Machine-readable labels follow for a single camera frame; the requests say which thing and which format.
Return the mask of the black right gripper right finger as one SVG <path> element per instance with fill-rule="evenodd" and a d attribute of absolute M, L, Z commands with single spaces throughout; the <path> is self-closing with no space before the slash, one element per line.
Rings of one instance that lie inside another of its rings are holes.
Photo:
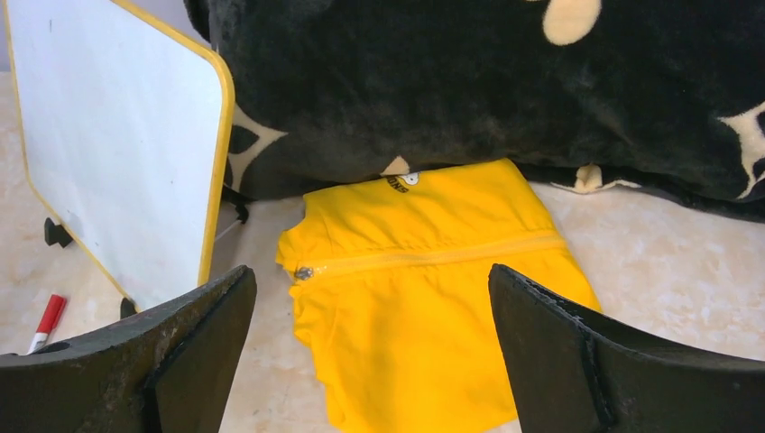
<path fill-rule="evenodd" d="M 763 362 L 641 331 L 501 264 L 488 285 L 523 431 L 763 431 Z"/>

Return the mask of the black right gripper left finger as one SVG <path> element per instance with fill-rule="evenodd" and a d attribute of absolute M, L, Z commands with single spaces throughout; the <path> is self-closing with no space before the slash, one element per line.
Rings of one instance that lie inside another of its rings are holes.
<path fill-rule="evenodd" d="M 4 432 L 217 432 L 257 295 L 251 268 L 1 358 Z"/>

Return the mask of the red capped white marker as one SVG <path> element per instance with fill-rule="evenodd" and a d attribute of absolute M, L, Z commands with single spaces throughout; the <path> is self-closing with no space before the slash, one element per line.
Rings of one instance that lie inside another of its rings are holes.
<path fill-rule="evenodd" d="M 46 308 L 41 316 L 39 325 L 37 326 L 37 329 L 32 337 L 32 341 L 27 351 L 28 355 L 43 348 L 48 343 L 51 333 L 60 321 L 60 317 L 66 307 L 66 304 L 66 298 L 57 294 L 51 294 Z"/>

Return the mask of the yellow framed whiteboard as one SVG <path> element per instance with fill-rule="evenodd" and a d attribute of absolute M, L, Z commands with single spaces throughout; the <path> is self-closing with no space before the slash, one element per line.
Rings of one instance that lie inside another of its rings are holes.
<path fill-rule="evenodd" d="M 234 112 L 222 58 L 128 1 L 6 1 L 27 179 L 135 306 L 208 281 Z"/>

